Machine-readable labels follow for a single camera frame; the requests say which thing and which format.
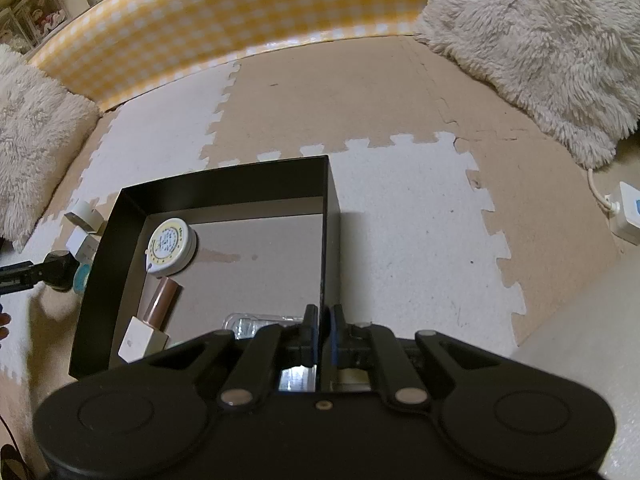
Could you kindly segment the clear plastic case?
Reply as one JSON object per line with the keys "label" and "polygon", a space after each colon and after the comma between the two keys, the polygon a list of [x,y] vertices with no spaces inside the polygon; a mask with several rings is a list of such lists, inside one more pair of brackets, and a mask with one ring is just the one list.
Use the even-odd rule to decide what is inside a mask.
{"label": "clear plastic case", "polygon": [[253,338],[258,330],[269,325],[293,326],[302,322],[296,316],[277,316],[268,314],[232,313],[226,317],[222,328],[231,330],[236,339]]}

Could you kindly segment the black cardboard box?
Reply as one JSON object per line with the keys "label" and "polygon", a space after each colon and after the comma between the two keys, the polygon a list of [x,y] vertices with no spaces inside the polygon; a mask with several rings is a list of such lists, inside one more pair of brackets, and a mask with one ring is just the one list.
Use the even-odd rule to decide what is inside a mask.
{"label": "black cardboard box", "polygon": [[180,218],[198,237],[173,279],[180,292],[166,332],[174,344],[232,314],[295,318],[340,301],[340,203],[328,156],[255,162],[123,188],[108,218],[81,301],[70,376],[122,364],[130,318],[151,301],[145,270],[153,231]]}

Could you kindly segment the white cube brown-cap bottle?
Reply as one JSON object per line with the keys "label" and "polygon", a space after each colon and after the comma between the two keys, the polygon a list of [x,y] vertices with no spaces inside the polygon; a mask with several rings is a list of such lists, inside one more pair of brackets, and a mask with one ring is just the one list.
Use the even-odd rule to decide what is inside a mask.
{"label": "white cube brown-cap bottle", "polygon": [[117,355],[126,363],[152,356],[165,348],[168,335],[164,332],[166,318],[175,304],[180,285],[164,276],[142,316],[130,318]]}

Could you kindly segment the white round yellow-dial tape measure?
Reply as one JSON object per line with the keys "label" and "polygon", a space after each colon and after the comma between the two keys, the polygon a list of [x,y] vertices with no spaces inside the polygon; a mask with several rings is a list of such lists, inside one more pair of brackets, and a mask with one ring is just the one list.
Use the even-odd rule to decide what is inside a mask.
{"label": "white round yellow-dial tape measure", "polygon": [[181,272],[198,248],[198,234],[183,219],[163,221],[152,233],[145,251],[145,271],[156,278]]}

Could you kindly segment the white usb wall charger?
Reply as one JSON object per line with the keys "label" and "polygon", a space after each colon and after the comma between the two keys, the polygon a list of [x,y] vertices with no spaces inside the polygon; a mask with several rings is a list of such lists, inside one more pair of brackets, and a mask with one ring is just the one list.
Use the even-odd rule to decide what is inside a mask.
{"label": "white usb wall charger", "polygon": [[66,249],[81,264],[91,264],[98,251],[99,241],[76,226],[65,243]]}

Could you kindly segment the black oval earbuds case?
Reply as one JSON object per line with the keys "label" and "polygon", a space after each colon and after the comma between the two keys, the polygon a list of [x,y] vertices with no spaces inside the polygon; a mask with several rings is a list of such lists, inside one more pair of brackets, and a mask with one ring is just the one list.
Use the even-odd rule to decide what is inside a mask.
{"label": "black oval earbuds case", "polygon": [[68,292],[73,287],[79,262],[66,250],[49,252],[43,260],[42,281],[57,292]]}

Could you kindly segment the teal clear tape roll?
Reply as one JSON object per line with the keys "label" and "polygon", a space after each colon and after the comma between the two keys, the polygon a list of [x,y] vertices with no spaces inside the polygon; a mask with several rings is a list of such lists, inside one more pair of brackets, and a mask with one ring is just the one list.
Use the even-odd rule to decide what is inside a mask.
{"label": "teal clear tape roll", "polygon": [[91,271],[90,264],[83,263],[80,266],[78,266],[74,274],[73,291],[79,297],[84,296],[90,271]]}

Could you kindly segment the white power strip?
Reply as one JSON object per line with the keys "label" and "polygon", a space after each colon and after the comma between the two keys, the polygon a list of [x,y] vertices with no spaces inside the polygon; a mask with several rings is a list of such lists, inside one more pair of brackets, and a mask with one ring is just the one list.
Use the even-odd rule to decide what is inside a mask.
{"label": "white power strip", "polygon": [[640,242],[638,188],[620,181],[610,194],[602,194],[594,182],[592,169],[587,170],[587,182],[593,198],[608,218],[611,232],[621,240],[638,246]]}

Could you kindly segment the left white fluffy pillow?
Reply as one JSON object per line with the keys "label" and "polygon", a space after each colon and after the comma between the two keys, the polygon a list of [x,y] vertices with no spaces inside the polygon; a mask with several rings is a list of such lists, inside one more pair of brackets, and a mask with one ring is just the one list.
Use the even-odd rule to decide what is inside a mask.
{"label": "left white fluffy pillow", "polygon": [[1,238],[17,252],[100,116],[95,102],[1,47]]}

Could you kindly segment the white fluffy pillow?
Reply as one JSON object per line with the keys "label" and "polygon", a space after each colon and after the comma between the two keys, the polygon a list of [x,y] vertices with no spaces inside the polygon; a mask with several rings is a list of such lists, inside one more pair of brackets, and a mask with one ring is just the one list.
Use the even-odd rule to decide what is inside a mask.
{"label": "white fluffy pillow", "polygon": [[639,120],[639,0],[427,0],[416,40],[493,86],[586,169]]}
{"label": "white fluffy pillow", "polygon": [[1,47],[1,238],[17,252],[100,116],[95,102]]}

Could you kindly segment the yellow gingham bed cover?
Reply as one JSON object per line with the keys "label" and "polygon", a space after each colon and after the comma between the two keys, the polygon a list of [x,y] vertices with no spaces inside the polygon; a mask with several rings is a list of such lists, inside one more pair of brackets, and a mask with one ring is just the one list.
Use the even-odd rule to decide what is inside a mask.
{"label": "yellow gingham bed cover", "polygon": [[427,0],[103,0],[30,62],[101,110],[265,52],[409,35]]}

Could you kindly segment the right white fluffy pillow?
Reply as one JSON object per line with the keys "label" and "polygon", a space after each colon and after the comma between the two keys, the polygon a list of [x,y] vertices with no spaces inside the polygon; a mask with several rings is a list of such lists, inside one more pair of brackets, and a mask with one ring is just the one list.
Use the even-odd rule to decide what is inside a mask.
{"label": "right white fluffy pillow", "polygon": [[416,40],[493,86],[586,169],[639,120],[639,0],[427,0]]}

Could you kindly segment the clear doll display case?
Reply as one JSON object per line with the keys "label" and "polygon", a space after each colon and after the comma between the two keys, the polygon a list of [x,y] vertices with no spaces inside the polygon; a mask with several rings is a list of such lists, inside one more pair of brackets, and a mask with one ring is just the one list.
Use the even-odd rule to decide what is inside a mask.
{"label": "clear doll display case", "polygon": [[21,0],[1,9],[1,43],[26,55],[67,21],[62,0]]}

